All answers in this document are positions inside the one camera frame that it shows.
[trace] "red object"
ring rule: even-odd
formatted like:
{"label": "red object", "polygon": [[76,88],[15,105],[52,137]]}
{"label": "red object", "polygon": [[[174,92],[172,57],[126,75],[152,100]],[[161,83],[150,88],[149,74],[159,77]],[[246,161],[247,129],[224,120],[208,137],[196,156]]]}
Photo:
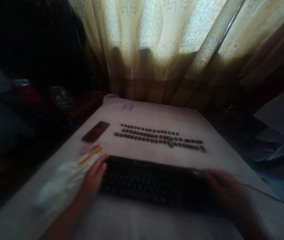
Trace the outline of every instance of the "red object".
{"label": "red object", "polygon": [[42,97],[27,79],[15,79],[14,90],[27,102],[38,103],[42,100]]}

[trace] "black keyboard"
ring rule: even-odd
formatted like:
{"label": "black keyboard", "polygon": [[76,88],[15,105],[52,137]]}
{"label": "black keyboard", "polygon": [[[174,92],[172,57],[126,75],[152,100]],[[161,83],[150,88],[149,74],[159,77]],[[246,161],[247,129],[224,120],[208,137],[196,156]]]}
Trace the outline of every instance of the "black keyboard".
{"label": "black keyboard", "polygon": [[100,193],[188,210],[216,211],[196,169],[117,156],[107,160]]}

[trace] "white tablecloth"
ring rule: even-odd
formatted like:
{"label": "white tablecloth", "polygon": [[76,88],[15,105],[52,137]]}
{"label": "white tablecloth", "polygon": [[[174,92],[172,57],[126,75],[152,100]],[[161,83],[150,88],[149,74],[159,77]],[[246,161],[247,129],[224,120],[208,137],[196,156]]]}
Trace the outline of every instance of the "white tablecloth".
{"label": "white tablecloth", "polygon": [[[199,169],[223,169],[238,175],[240,182],[251,184],[261,191],[274,195],[198,111],[110,98],[0,210],[0,239],[38,239],[60,214],[62,209],[47,217],[34,209],[32,200],[61,164],[80,157],[80,149],[85,145],[81,138],[99,121],[110,123],[109,128],[99,139],[106,143],[102,153]],[[122,129],[121,123],[175,131],[179,132],[182,138],[203,140],[207,153],[115,137],[114,132],[120,132]],[[254,190],[251,192],[263,223],[271,235],[277,239],[284,239],[284,204]],[[236,228],[226,219],[104,196],[98,196],[81,223],[76,237],[78,239],[241,239]]]}

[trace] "glass jar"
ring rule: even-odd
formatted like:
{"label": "glass jar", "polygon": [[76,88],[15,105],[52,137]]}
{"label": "glass jar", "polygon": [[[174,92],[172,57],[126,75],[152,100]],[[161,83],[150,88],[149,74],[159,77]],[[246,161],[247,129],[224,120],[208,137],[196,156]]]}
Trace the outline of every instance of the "glass jar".
{"label": "glass jar", "polygon": [[61,110],[66,110],[74,106],[74,100],[63,86],[53,86],[49,88],[52,101]]}

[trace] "yellow pencil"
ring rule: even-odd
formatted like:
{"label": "yellow pencil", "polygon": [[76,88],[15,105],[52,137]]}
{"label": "yellow pencil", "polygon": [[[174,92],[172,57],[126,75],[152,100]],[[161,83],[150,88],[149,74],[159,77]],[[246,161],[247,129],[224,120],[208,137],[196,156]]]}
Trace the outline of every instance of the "yellow pencil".
{"label": "yellow pencil", "polygon": [[90,155],[88,155],[86,158],[84,158],[82,161],[79,162],[78,166],[82,166],[84,163],[87,162],[87,160],[89,160],[94,154],[96,154],[98,151],[102,150],[103,147],[101,145],[99,145],[96,149],[94,149],[93,152],[91,152]]}

